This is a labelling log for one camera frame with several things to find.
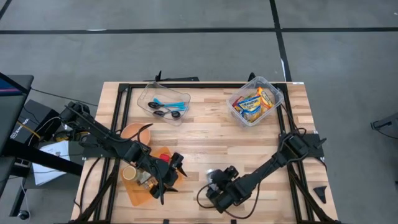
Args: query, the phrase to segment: red object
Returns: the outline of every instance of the red object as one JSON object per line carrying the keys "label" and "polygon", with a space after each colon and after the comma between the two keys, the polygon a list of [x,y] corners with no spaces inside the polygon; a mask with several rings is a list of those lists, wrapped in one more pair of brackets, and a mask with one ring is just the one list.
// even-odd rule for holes
{"label": "red object", "polygon": [[169,155],[166,155],[166,154],[161,154],[161,155],[160,155],[160,159],[162,159],[162,160],[165,161],[165,162],[169,162],[170,156],[169,156]]}

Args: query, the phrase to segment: plastic bin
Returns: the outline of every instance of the plastic bin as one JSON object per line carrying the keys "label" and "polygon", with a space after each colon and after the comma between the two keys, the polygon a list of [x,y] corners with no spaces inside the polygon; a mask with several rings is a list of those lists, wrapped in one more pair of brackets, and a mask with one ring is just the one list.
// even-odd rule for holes
{"label": "plastic bin", "polygon": [[[171,116],[170,113],[167,113],[164,117],[154,114],[153,112],[157,110],[168,112],[168,109],[164,107],[161,107],[159,109],[153,109],[148,106],[148,103],[154,101],[155,98],[157,98],[163,104],[184,102],[185,109],[183,111],[179,111],[181,117],[175,119]],[[148,115],[155,116],[174,126],[179,126],[184,119],[185,113],[188,111],[190,100],[191,96],[188,93],[179,93],[177,91],[166,88],[158,84],[157,82],[150,82],[138,98],[137,105],[144,109],[144,111]]]}
{"label": "plastic bin", "polygon": [[[261,87],[264,89],[264,91],[266,91],[274,106],[264,112],[264,114],[258,117],[258,119],[250,123],[249,121],[246,121],[242,117],[242,115],[240,115],[239,112],[236,111],[235,108],[233,108],[232,104],[241,96],[246,97],[252,93],[256,93],[258,87]],[[263,118],[273,112],[283,102],[283,100],[283,94],[274,86],[272,86],[272,84],[269,83],[264,77],[256,77],[253,78],[246,85],[242,86],[238,92],[234,93],[228,100],[226,100],[226,104],[228,105],[229,112],[239,123],[242,124],[242,126],[251,127],[258,124]]]}

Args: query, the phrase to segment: computer monitor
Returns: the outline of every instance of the computer monitor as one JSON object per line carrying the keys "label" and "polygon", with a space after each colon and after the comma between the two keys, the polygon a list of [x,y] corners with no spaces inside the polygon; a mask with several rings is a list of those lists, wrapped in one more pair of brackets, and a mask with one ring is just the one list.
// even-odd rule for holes
{"label": "computer monitor", "polygon": [[26,88],[0,72],[0,96],[20,96],[28,93]]}

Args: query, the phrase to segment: orange plate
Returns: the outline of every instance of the orange plate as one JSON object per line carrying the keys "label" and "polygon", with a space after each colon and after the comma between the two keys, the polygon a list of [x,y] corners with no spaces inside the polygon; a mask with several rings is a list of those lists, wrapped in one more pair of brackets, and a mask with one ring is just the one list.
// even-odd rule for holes
{"label": "orange plate", "polygon": [[[162,148],[156,150],[155,152],[152,151],[152,153],[151,153],[152,156],[158,157],[158,158],[160,157],[161,154],[166,154],[166,155],[170,156],[170,159],[172,157],[170,150],[167,147],[162,147]],[[145,189],[143,186],[139,186],[137,184],[137,182],[135,182],[135,181],[131,182],[129,180],[126,180],[123,177],[123,169],[124,168],[125,167],[123,167],[119,173],[120,173],[121,179],[123,181],[123,184],[126,188],[126,191],[129,194],[129,198],[130,198],[132,206],[138,206],[138,205],[140,205],[144,202],[147,202],[151,199],[155,199],[149,193],[149,190]],[[181,183],[182,180],[183,180],[182,174],[178,173],[178,179],[175,181],[174,186]]]}

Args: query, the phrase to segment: wooden tabletop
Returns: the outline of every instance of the wooden tabletop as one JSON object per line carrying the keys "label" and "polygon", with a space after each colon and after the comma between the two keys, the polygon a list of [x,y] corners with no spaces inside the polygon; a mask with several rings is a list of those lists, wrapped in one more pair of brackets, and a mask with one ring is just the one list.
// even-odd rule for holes
{"label": "wooden tabletop", "polygon": [[[96,120],[108,128],[111,126],[118,85],[118,82],[104,83],[99,101]],[[304,84],[287,83],[287,86],[296,125],[306,128],[308,133],[313,133],[315,126]],[[119,176],[112,223],[162,223],[163,219],[169,219],[171,223],[230,223],[231,217],[227,214],[220,214],[215,209],[200,208],[195,200],[197,192],[206,184],[208,169],[224,170],[233,165],[240,175],[244,175],[270,159],[276,152],[277,138],[280,133],[276,111],[265,117],[257,126],[241,128],[228,113],[226,107],[226,99],[237,89],[178,88],[177,91],[191,95],[191,102],[186,118],[181,126],[176,127],[146,115],[137,106],[136,102],[142,90],[142,88],[133,90],[127,124],[153,123],[154,125],[149,128],[152,135],[149,146],[152,150],[167,146],[172,153],[181,153],[185,157],[183,168],[188,178],[181,185],[175,186],[179,190],[178,193],[165,194],[165,205],[161,206],[159,200],[151,200],[139,207],[133,207]],[[121,125],[123,106],[124,103],[121,104],[117,129]],[[94,160],[88,159],[85,162],[76,195],[77,202],[80,201],[83,181]],[[313,198],[326,214],[337,219],[325,168],[312,158],[305,159],[303,163],[308,188]],[[83,209],[90,204],[98,192],[102,167],[103,159],[97,163],[88,178]],[[312,190],[322,185],[327,185],[326,204],[323,204]],[[228,211],[239,216],[247,215],[252,209],[255,196],[256,194],[252,194],[252,197],[242,205],[231,206]],[[303,219],[306,219],[301,193],[299,197]],[[208,204],[205,192],[200,195],[200,201]],[[105,218],[107,203],[108,194],[103,200],[101,219]],[[75,206],[72,219],[77,216],[78,207]],[[295,223],[286,167],[277,170],[262,181],[255,212],[249,219],[239,220],[239,223]]]}

